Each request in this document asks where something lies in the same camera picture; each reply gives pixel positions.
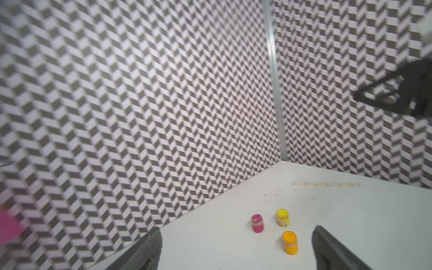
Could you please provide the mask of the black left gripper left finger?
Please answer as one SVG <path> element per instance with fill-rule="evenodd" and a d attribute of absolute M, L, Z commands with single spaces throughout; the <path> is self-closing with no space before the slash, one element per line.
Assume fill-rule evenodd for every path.
<path fill-rule="evenodd" d="M 106 269 L 156 270 L 162 254 L 162 247 L 161 231 L 158 227 L 154 227 Z"/>

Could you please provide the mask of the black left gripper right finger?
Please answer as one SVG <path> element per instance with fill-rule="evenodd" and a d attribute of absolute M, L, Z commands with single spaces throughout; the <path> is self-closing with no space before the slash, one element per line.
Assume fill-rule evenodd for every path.
<path fill-rule="evenodd" d="M 316 226 L 312 246 L 318 270 L 371 270 L 322 226 Z"/>

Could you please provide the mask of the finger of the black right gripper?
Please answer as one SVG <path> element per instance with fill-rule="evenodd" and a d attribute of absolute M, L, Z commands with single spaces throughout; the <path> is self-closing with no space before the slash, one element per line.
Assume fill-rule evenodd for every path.
<path fill-rule="evenodd" d="M 362 96 L 364 96 L 365 92 L 367 92 L 369 90 L 373 90 L 375 87 L 377 87 L 377 86 L 379 86 L 379 85 L 381 85 L 381 84 L 383 84 L 383 83 L 385 83 L 387 81 L 390 81 L 391 79 L 394 79 L 394 78 L 396 78 L 398 76 L 401 76 L 402 73 L 403 73 L 402 69 L 396 70 L 396 71 L 393 71 L 393 72 L 387 74 L 386 76 L 384 76 L 384 77 L 382 77 L 380 79 L 377 79 L 377 80 L 373 81 L 370 84 L 363 85 L 362 87 L 360 87 L 358 90 L 356 90 L 354 92 L 353 99 L 354 100 L 361 100 Z"/>
<path fill-rule="evenodd" d="M 410 108 L 408 105 L 404 105 L 399 100 L 394 100 L 389 97 L 373 100 L 373 99 L 366 98 L 364 96 L 355 96 L 354 100 L 365 103 L 369 106 L 378 109 L 390 111 L 392 113 L 401 114 L 401 115 L 410 115 Z"/>

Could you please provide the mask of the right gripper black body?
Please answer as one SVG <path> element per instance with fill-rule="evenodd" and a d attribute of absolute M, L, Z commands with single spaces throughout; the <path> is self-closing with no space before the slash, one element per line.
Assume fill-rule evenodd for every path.
<path fill-rule="evenodd" d="M 432 60 L 408 63 L 402 68 L 399 103 L 403 115 L 414 118 L 432 117 Z"/>

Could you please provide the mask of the orange paint jar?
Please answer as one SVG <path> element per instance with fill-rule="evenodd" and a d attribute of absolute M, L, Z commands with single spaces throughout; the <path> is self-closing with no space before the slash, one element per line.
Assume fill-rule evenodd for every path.
<path fill-rule="evenodd" d="M 299 250 L 297 235 L 292 231 L 286 231 L 282 234 L 283 247 L 287 254 L 296 255 Z"/>

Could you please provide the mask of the yellow paint jar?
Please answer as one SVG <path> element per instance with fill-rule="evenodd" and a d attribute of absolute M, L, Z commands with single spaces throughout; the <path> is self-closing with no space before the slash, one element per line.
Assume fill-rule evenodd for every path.
<path fill-rule="evenodd" d="M 279 209 L 276 212 L 276 220 L 280 227 L 287 227 L 290 224 L 289 212 L 286 209 Z"/>

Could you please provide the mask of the pink paint jar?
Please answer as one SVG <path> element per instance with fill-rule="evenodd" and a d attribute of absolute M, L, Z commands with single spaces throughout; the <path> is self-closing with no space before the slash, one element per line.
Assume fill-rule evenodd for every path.
<path fill-rule="evenodd" d="M 251 217 L 252 229 L 255 233 L 261 233 L 264 231 L 264 221 L 260 214 L 255 214 Z"/>

